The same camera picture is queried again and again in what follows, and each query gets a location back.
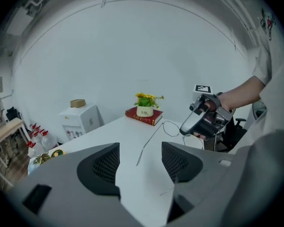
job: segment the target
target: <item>potted plant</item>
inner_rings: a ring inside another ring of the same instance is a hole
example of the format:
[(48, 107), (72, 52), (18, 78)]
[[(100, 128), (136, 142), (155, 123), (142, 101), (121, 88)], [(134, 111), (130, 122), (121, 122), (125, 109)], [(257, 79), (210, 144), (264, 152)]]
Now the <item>potted plant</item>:
[(137, 105), (137, 116), (139, 117), (152, 117), (153, 107), (160, 109), (159, 105), (156, 103), (156, 100), (164, 99), (164, 96), (157, 97), (144, 93), (138, 93), (136, 94), (136, 97), (138, 98), (138, 100), (134, 105)]

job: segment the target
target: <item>wooden tabletop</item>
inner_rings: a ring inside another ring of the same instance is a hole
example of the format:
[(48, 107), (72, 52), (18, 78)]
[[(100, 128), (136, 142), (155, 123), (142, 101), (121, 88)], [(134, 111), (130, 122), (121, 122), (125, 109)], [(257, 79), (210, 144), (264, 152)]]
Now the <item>wooden tabletop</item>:
[(19, 118), (15, 118), (9, 121), (4, 126), (0, 127), (0, 143), (7, 138), (10, 134), (15, 132), (22, 126), (23, 121)]

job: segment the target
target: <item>red book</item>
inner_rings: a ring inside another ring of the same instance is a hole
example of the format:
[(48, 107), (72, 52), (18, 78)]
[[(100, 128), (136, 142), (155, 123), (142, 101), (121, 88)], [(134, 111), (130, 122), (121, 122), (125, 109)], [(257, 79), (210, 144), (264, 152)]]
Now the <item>red book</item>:
[(162, 118), (162, 111), (159, 110), (153, 110), (153, 116), (152, 117), (139, 117), (137, 116), (137, 107), (131, 108), (129, 110), (125, 111), (125, 115), (129, 118), (136, 119), (138, 121), (141, 121), (143, 123), (150, 124), (152, 126), (155, 126), (157, 122)]

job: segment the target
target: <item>white table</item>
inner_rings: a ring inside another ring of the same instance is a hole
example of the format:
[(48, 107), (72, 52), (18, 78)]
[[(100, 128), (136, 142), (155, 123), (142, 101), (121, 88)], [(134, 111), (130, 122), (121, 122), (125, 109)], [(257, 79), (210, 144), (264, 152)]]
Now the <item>white table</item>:
[[(24, 124), (23, 124), (23, 121), (19, 118), (15, 118), (11, 121), (9, 121), (8, 123), (6, 123), (5, 125), (3, 125), (2, 127), (0, 127), (0, 143), (5, 139), (7, 138), (9, 135), (15, 133), (17, 130), (20, 131), (20, 134), (22, 136), (22, 138), (24, 139), (24, 141), (27, 143), (27, 140), (30, 140), (30, 137), (24, 127)], [(8, 167), (5, 162), (3, 161), (3, 159), (1, 159), (0, 157), (0, 161), (1, 163), (5, 166), (5, 167)], [(8, 180), (6, 179), (6, 177), (0, 172), (0, 177), (10, 186), (13, 186), (13, 184)]]
[[(162, 141), (183, 144), (182, 135), (170, 137), (163, 126), (146, 145), (140, 163), (136, 166), (141, 149), (156, 129), (164, 122), (161, 119), (156, 126), (122, 117), (79, 138), (50, 150), (50, 154), (60, 148), (66, 154), (93, 146), (108, 143), (120, 143), (120, 166), (116, 173), (116, 186), (120, 188), (121, 203), (141, 224), (146, 227), (159, 227), (166, 224), (173, 188), (161, 161)], [(175, 132), (176, 126), (166, 124), (166, 130)], [(203, 148), (203, 142), (195, 137), (186, 138), (186, 144)]]

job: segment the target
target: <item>black rectangular slot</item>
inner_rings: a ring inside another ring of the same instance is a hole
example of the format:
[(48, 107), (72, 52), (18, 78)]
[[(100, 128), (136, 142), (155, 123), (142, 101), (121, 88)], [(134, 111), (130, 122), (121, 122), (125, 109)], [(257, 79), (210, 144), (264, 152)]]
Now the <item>black rectangular slot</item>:
[(37, 214), (51, 189), (50, 186), (38, 184), (22, 202), (23, 205)]

